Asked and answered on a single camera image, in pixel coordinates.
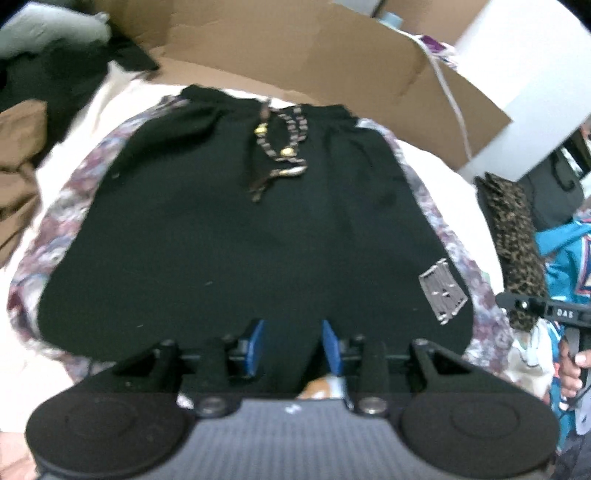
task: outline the white wall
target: white wall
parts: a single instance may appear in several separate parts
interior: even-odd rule
[[[459,72],[513,119],[468,180],[518,180],[591,113],[591,34],[557,0],[491,0],[456,48]]]

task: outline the gray ribbed surface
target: gray ribbed surface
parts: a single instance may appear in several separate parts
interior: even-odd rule
[[[543,480],[535,473],[522,480]],[[137,480],[456,480],[418,460],[383,420],[340,400],[245,401],[200,423],[168,463]]]

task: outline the human hand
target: human hand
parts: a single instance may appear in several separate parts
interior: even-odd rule
[[[580,380],[581,369],[591,367],[591,350],[579,352],[574,358],[570,357],[569,343],[563,338],[558,348],[560,350],[560,394],[566,398],[573,398],[577,392],[583,388],[583,382]]]

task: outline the cardboard box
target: cardboard box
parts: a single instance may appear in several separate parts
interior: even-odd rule
[[[458,122],[421,48],[329,0],[96,0],[158,54],[155,81],[246,90],[292,102],[342,103],[457,170]],[[510,119],[441,65],[476,155]]]
[[[429,35],[453,45],[489,0],[385,0],[377,17],[391,12],[402,18],[401,29]]]

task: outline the bead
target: bead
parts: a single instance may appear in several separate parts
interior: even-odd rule
[[[281,150],[281,155],[284,157],[293,157],[296,154],[296,151],[291,147],[285,147]]]
[[[259,126],[255,128],[255,133],[257,135],[266,134],[267,133],[267,124],[259,124]]]

